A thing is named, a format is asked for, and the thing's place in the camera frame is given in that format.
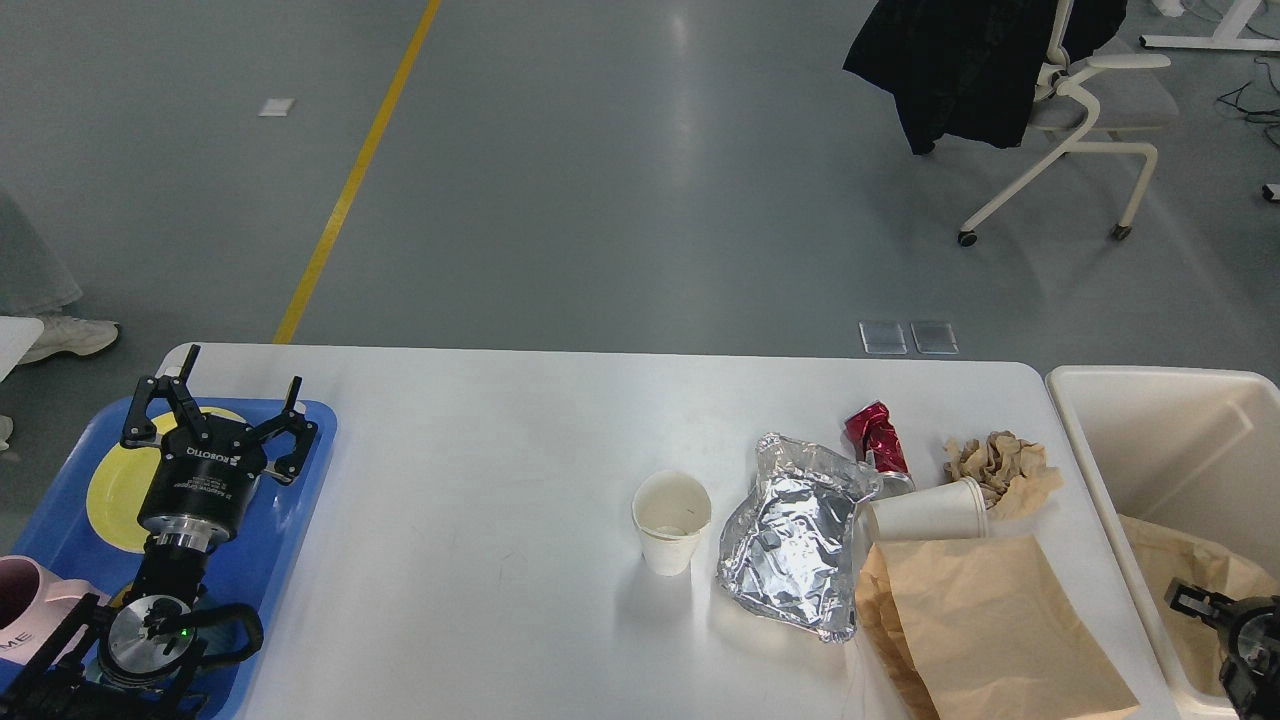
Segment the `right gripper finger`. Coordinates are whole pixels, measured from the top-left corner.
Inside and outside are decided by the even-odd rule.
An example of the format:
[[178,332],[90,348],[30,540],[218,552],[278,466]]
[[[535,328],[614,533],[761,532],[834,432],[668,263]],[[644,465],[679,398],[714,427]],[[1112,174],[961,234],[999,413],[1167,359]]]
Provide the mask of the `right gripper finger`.
[[1194,618],[1213,629],[1231,629],[1239,623],[1240,615],[1234,598],[1183,580],[1170,582],[1165,592],[1165,603],[1171,610]]

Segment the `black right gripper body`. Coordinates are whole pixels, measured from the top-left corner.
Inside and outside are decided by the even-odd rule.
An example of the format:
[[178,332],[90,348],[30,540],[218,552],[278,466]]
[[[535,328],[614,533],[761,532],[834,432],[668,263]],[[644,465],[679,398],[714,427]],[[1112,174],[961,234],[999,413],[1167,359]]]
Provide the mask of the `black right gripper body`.
[[1279,597],[1253,597],[1220,609],[1226,661],[1220,682],[1239,719],[1279,717]]

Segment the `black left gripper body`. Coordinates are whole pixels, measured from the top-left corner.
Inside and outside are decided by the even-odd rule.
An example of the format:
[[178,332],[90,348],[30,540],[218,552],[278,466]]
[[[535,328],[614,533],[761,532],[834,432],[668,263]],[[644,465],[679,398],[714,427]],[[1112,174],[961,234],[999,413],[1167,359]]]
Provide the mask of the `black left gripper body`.
[[209,418],[204,433],[178,425],[159,441],[160,462],[138,524],[160,546],[211,553],[233,541],[268,464],[251,425]]

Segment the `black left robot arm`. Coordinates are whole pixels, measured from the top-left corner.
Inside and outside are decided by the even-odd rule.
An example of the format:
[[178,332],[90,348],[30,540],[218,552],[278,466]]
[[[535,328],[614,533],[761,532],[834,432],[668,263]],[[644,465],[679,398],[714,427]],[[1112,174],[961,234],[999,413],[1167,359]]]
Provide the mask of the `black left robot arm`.
[[52,628],[3,643],[5,719],[229,719],[242,705],[332,455],[337,418],[196,398],[198,348],[104,409],[14,552]]

